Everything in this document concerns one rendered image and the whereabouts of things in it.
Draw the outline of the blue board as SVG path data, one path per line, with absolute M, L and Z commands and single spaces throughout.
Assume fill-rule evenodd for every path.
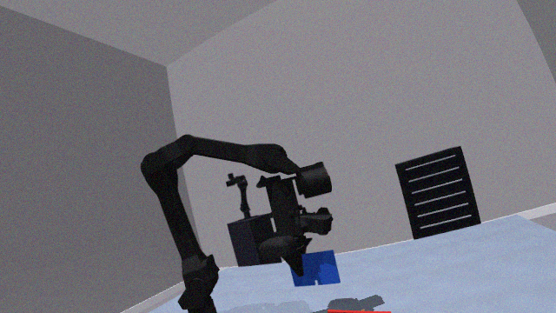
M 290 268 L 295 287 L 316 285 L 315 280 L 318 280 L 318 285 L 341 283 L 334 257 L 334 250 L 301 255 L 303 261 L 303 276 L 298 276 L 294 270 Z

